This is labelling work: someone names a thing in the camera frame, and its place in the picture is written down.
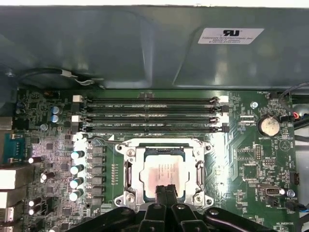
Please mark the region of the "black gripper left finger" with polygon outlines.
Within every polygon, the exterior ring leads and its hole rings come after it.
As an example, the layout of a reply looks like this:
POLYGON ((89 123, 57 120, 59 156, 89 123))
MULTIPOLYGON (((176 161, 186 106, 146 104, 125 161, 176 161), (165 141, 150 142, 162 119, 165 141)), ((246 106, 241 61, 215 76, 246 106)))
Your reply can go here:
POLYGON ((163 232, 167 214, 167 186, 156 186, 155 202, 144 210, 121 206, 69 229, 70 232, 163 232))

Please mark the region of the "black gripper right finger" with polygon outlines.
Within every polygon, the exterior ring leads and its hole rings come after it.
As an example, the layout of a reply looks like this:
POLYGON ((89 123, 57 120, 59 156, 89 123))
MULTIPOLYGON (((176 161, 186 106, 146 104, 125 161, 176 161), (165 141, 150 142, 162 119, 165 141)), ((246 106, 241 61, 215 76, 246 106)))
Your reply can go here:
POLYGON ((273 232, 274 230, 218 207, 202 214, 177 200, 174 185, 166 186, 167 203, 180 232, 273 232))

